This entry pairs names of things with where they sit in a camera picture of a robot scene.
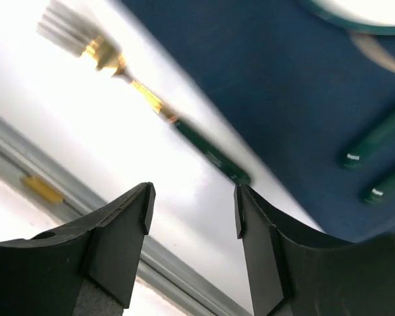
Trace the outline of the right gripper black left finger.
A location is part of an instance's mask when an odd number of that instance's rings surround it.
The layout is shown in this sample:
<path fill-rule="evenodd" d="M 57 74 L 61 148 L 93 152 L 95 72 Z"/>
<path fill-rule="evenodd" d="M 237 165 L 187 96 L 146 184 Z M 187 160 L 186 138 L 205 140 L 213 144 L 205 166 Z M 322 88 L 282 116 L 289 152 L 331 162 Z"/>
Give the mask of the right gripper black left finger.
<path fill-rule="evenodd" d="M 144 182 L 29 240 L 0 242 L 0 315 L 122 315 L 154 201 Z"/>

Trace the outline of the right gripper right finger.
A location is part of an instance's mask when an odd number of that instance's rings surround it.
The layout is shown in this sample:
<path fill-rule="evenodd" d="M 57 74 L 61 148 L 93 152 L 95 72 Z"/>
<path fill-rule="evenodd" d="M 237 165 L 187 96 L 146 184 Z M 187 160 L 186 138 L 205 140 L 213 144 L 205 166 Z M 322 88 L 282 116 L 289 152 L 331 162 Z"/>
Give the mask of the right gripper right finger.
<path fill-rule="evenodd" d="M 395 233 L 351 243 L 234 191 L 256 315 L 395 315 Z"/>

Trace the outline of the gold knife green handle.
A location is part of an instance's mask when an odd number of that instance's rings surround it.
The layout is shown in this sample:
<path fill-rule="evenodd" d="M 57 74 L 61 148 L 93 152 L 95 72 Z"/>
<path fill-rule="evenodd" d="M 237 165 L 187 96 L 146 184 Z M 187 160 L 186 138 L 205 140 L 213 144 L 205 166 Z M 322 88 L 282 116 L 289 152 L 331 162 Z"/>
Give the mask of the gold knife green handle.
<path fill-rule="evenodd" d="M 362 194 L 362 200 L 366 203 L 380 203 L 385 198 L 395 193 L 395 172 L 378 181 Z"/>

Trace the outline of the gold spoon green handle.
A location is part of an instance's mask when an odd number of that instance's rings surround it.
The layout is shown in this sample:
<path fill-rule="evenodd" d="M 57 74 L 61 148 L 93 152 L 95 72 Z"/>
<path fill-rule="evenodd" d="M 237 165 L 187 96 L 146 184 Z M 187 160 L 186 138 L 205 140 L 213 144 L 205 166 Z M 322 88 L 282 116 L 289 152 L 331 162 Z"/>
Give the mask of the gold spoon green handle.
<path fill-rule="evenodd" d="M 345 169 L 362 166 L 393 135 L 395 135 L 395 102 L 344 148 L 340 164 Z"/>

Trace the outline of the dark blue cloth placemat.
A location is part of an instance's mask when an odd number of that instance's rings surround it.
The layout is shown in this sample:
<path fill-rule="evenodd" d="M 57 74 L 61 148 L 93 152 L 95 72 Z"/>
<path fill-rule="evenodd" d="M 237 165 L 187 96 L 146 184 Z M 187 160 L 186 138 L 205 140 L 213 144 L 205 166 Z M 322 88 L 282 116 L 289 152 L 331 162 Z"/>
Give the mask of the dark blue cloth placemat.
<path fill-rule="evenodd" d="M 127 1 L 323 230 L 395 231 L 395 194 L 360 193 L 395 168 L 395 135 L 353 171 L 344 150 L 395 108 L 395 74 L 296 1 Z"/>

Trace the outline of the gold fork green handle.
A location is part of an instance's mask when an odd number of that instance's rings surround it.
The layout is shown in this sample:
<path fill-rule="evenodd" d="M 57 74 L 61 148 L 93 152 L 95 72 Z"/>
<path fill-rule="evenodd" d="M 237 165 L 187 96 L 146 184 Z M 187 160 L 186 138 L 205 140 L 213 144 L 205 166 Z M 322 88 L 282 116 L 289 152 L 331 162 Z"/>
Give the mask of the gold fork green handle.
<path fill-rule="evenodd" d="M 130 72 L 121 48 L 91 20 L 61 1 L 50 1 L 37 28 L 44 38 L 91 64 L 97 72 L 126 81 L 159 117 L 233 183 L 251 184 L 251 176 L 239 163 Z"/>

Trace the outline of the white round plate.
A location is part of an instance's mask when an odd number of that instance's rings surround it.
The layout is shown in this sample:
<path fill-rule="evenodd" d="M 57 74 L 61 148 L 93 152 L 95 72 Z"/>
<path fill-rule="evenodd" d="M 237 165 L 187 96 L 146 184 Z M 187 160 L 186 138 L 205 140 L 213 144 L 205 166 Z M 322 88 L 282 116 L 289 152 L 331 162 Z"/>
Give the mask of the white round plate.
<path fill-rule="evenodd" d="M 307 0 L 298 3 L 311 14 L 345 30 L 395 36 L 393 0 Z"/>

